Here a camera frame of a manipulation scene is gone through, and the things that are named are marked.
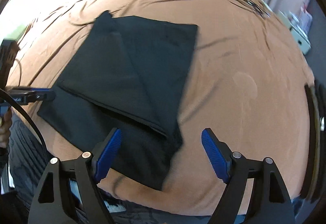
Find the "finger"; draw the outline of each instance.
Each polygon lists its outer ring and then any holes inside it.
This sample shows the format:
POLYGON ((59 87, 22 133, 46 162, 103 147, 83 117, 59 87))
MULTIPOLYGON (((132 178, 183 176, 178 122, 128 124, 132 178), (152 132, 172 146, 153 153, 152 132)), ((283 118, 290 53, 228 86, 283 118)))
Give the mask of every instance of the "finger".
POLYGON ((12 112, 11 112, 11 108, 8 108, 8 111, 4 114, 3 119, 5 122, 11 120, 12 118, 12 112))
POLYGON ((11 135, 10 131, 7 131, 6 133, 1 134, 0 135, 0 143, 8 141, 10 135, 11 135))
POLYGON ((2 126, 0 127, 0 134, 3 134, 6 131, 8 131, 10 129, 11 125, 12 125, 11 119, 9 121, 7 121, 7 122, 4 122, 2 124, 2 126))
POLYGON ((3 142, 0 142, 0 148, 4 148, 6 149, 9 145, 9 139, 3 141, 3 142))

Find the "blue clamp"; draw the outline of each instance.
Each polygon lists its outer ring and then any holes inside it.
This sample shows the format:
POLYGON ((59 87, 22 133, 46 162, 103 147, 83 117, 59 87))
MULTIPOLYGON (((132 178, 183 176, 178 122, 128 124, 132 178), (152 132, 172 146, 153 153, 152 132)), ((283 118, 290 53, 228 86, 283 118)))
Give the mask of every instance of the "blue clamp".
POLYGON ((225 184, 231 179, 232 151, 226 143, 219 141, 211 129, 202 132, 202 144, 213 166, 216 176, 225 184))
POLYGON ((121 146, 121 141, 121 130, 113 128, 106 139, 93 149, 92 173, 97 184, 107 176, 121 146))

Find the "person's hand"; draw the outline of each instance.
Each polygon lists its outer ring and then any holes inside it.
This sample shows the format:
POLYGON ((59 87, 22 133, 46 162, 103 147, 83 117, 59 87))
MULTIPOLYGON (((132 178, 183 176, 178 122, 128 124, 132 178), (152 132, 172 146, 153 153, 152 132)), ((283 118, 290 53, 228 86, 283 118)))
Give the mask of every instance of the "person's hand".
POLYGON ((4 114, 3 117, 0 117, 0 148, 7 148, 9 144, 10 130, 9 128, 12 125, 12 113, 11 108, 8 108, 8 111, 4 114))

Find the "folded black fabric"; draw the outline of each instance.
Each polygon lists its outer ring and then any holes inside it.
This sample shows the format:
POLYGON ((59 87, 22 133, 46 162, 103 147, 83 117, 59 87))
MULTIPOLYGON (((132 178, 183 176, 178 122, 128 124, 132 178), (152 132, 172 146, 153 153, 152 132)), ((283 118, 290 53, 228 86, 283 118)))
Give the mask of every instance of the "folded black fabric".
POLYGON ((104 12, 38 114, 82 151, 120 128, 112 168, 160 190, 182 145, 176 118, 196 33, 196 25, 104 12))

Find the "bed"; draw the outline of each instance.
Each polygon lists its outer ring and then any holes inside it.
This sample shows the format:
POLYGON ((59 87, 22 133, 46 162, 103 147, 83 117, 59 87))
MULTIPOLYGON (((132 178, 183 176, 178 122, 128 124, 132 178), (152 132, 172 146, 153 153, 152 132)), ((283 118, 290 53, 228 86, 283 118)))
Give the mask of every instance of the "bed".
MULTIPOLYGON (((201 145, 210 127, 247 158, 273 157, 291 198, 299 195, 308 157, 309 114, 304 85, 314 77, 291 33, 261 0, 261 17, 229 0, 73 0, 41 14, 19 42, 21 85, 51 87, 105 10, 199 27, 193 62, 179 109, 183 146, 172 159, 161 191, 111 170, 99 187, 113 196, 181 215, 211 215, 224 190, 201 145)), ((17 85, 17 65, 8 85, 17 85)), ((61 160, 82 152, 43 121, 40 103, 26 106, 61 160)), ((239 214, 251 193, 248 181, 239 214)))

